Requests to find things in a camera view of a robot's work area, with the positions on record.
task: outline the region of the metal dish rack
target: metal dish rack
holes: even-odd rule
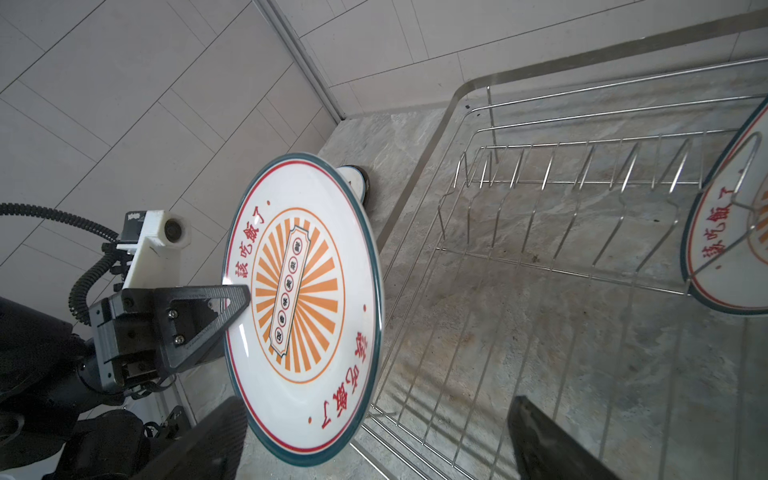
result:
[[[353,448],[385,477],[518,478],[505,417],[527,395],[620,478],[756,478],[768,329],[687,295],[679,246],[706,173],[766,92],[539,112],[766,62],[495,104],[488,87],[382,253],[393,298]]]

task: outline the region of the orange circle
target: orange circle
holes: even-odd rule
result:
[[[317,219],[317,221],[320,222],[321,225],[323,225],[323,228],[328,233],[328,238],[330,238],[331,243],[333,244],[333,249],[336,251],[336,257],[339,259],[339,270],[341,271],[341,283],[342,283],[342,285],[345,286],[346,284],[344,282],[344,266],[342,265],[341,255],[339,255],[339,249],[336,246],[336,241],[333,239],[333,236],[331,235],[330,230],[328,230],[328,227],[326,227],[326,225],[323,223],[323,221],[317,215],[315,215],[313,212],[307,210],[306,208],[291,207],[291,208],[286,208],[282,212],[280,212],[277,215],[275,215],[272,218],[272,220],[267,224],[266,228],[264,229],[264,234],[262,234],[261,239],[259,239],[259,243],[257,245],[257,248],[254,250],[254,252],[256,252],[256,253],[253,255],[253,270],[252,270],[251,276],[250,276],[250,289],[251,289],[251,291],[253,291],[253,279],[256,277],[253,274],[256,272],[256,257],[258,255],[258,252],[261,250],[261,242],[264,239],[264,237],[266,237],[266,232],[270,231],[270,229],[272,227],[272,224],[275,222],[275,219],[280,217],[280,216],[282,216],[284,213],[291,211],[291,210],[298,210],[298,211],[302,211],[302,212],[307,212],[308,214],[310,214],[313,217],[315,217]],[[328,362],[323,367],[323,369],[320,370],[320,372],[317,375],[315,375],[314,377],[312,377],[311,379],[304,380],[303,382],[297,382],[296,380],[289,379],[289,378],[285,377],[285,375],[283,375],[277,368],[275,368],[275,365],[272,364],[272,362],[270,361],[269,356],[266,354],[266,351],[264,350],[264,345],[262,344],[261,339],[259,339],[258,343],[259,343],[259,346],[261,347],[261,351],[264,354],[264,356],[266,357],[267,362],[272,367],[272,370],[274,370],[278,375],[283,377],[285,380],[287,380],[287,381],[289,381],[291,383],[296,383],[296,384],[311,383],[312,381],[314,381],[314,379],[316,379],[317,377],[321,376],[323,374],[323,372],[326,371],[326,369],[328,368],[328,365],[330,365],[333,362],[333,357],[336,356],[336,351],[339,349],[339,344],[341,343],[341,335],[344,333],[344,320],[346,318],[346,288],[344,289],[343,293],[344,294],[342,296],[342,305],[343,306],[342,306],[342,314],[341,314],[341,328],[339,330],[339,341],[336,342],[336,346],[333,348],[333,354],[331,355],[331,358],[328,359]],[[253,306],[251,306],[251,308],[250,308],[250,316],[251,316],[251,319],[253,320],[253,328],[256,330],[257,338],[258,338],[260,336],[260,334],[259,334],[259,327],[256,325],[256,316],[253,314]]]

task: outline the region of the plate rim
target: plate rim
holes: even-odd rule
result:
[[[691,205],[690,210],[688,212],[688,218],[686,219],[686,222],[685,222],[685,228],[683,228],[683,239],[680,242],[680,271],[683,274],[683,280],[685,282],[687,282],[689,279],[689,268],[688,268],[689,266],[687,262],[688,237],[690,235],[691,224],[694,221],[694,218],[696,216],[696,211],[698,210],[698,207],[701,204],[703,196],[712,187],[710,185],[710,182],[714,179],[714,176],[717,175],[717,171],[720,169],[725,159],[728,158],[728,155],[733,151],[733,149],[742,139],[744,134],[749,130],[752,122],[755,121],[758,115],[760,115],[766,109],[768,109],[768,96],[766,96],[760,102],[757,108],[755,108],[755,110],[750,114],[747,120],[741,125],[739,130],[733,135],[733,138],[730,139],[730,142],[728,142],[728,145],[723,149],[723,152],[717,158],[717,161],[714,163],[712,168],[710,168],[709,173],[707,173],[707,176],[704,178],[703,185],[705,185],[706,187],[703,188],[694,198],[694,202]],[[693,281],[691,281],[690,286],[688,287],[688,293],[691,296],[695,297],[696,300],[703,303],[705,306],[708,306],[712,310],[716,310],[718,312],[729,313],[732,315],[741,315],[741,316],[765,315],[768,313],[768,308],[761,309],[761,310],[746,310],[746,309],[737,309],[730,306],[724,306],[720,303],[716,303],[708,299],[706,296],[704,296],[699,291],[699,289],[696,288],[696,284]]]
[[[229,349],[229,330],[227,330],[227,334],[223,337],[223,347],[224,347],[224,357],[227,359],[227,372],[229,373],[230,382],[232,383],[232,390],[235,392],[235,394],[240,397],[246,404],[247,404],[247,415],[248,415],[248,426],[250,427],[253,434],[259,439],[262,445],[266,447],[267,450],[269,450],[273,455],[275,455],[280,460],[284,461],[285,463],[288,463],[290,465],[295,465],[299,467],[310,467],[314,465],[320,465],[321,463],[327,462],[328,460],[332,459],[336,455],[338,455],[344,447],[347,446],[347,444],[352,441],[352,438],[359,430],[360,426],[362,425],[362,420],[365,417],[366,412],[368,412],[368,404],[370,402],[370,398],[373,394],[373,391],[376,388],[376,383],[379,380],[379,357],[380,357],[380,350],[381,350],[381,342],[382,342],[382,328],[383,328],[383,320],[384,320],[384,292],[383,292],[383,281],[381,277],[381,268],[379,264],[379,251],[376,249],[376,242],[373,241],[373,235],[372,235],[372,228],[370,225],[370,222],[368,221],[368,217],[365,215],[365,212],[363,211],[362,207],[359,204],[359,200],[355,197],[354,193],[349,189],[349,186],[346,184],[346,182],[341,178],[341,176],[336,172],[336,169],[328,164],[325,160],[323,160],[320,157],[317,157],[316,155],[312,154],[306,154],[306,153],[291,153],[291,154],[283,154],[280,155],[278,158],[275,158],[271,162],[269,162],[267,165],[265,165],[261,170],[259,170],[259,173],[256,174],[256,176],[252,179],[252,181],[248,184],[248,187],[245,189],[245,192],[243,193],[243,197],[240,199],[240,204],[237,208],[237,211],[235,212],[232,223],[230,223],[230,232],[227,236],[227,252],[229,251],[229,247],[232,243],[232,238],[234,234],[234,224],[237,222],[238,214],[240,213],[240,210],[243,207],[243,203],[246,201],[251,189],[256,184],[256,182],[263,177],[263,175],[271,170],[276,165],[283,163],[285,161],[291,161],[291,160],[304,160],[311,164],[316,165],[321,170],[323,170],[326,174],[331,176],[331,178],[340,186],[342,192],[346,196],[347,201],[349,201],[349,204],[352,205],[353,211],[355,213],[355,216],[357,217],[357,220],[360,223],[361,230],[363,233],[364,240],[366,242],[366,249],[368,250],[368,256],[369,256],[369,262],[371,265],[371,271],[373,276],[373,290],[374,290],[374,300],[376,301],[376,317],[375,317],[375,324],[374,324],[374,339],[373,339],[373,348],[371,349],[371,373],[369,375],[368,382],[366,384],[366,388],[362,392],[362,398],[360,399],[360,408],[358,412],[350,419],[349,424],[347,426],[346,431],[342,432],[341,435],[336,439],[333,444],[331,444],[329,447],[327,447],[324,450],[321,450],[319,452],[310,453],[308,455],[300,455],[297,453],[290,452],[286,450],[285,448],[278,445],[276,442],[274,442],[256,423],[255,419],[251,415],[250,411],[250,404],[245,399],[243,393],[240,391],[240,386],[237,382],[237,379],[234,376],[234,369],[232,364],[232,359],[230,357],[230,349]],[[221,278],[223,280],[224,274],[227,271],[227,257],[228,255],[224,255],[224,258],[222,259],[222,266],[221,266]]]

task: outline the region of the wall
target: wall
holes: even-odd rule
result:
[[[464,81],[768,6],[768,0],[276,0],[347,114],[446,102]],[[768,31],[522,82],[539,89],[768,53]]]
[[[0,2],[0,203],[118,232],[126,211],[177,212],[193,226],[184,285],[220,282],[225,233],[258,170],[316,153],[334,127],[249,0]],[[69,290],[101,241],[0,217],[0,296],[71,321]]]

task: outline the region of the black wire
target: black wire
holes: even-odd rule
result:
[[[99,237],[109,240],[104,248],[104,256],[78,279],[69,292],[69,311],[78,322],[91,325],[91,317],[88,315],[88,292],[116,261],[121,253],[114,247],[118,240],[118,233],[99,223],[86,220],[78,215],[69,214],[55,208],[39,207],[27,204],[0,204],[1,215],[15,215],[21,217],[37,217],[54,222],[66,223],[73,227],[91,232]]]

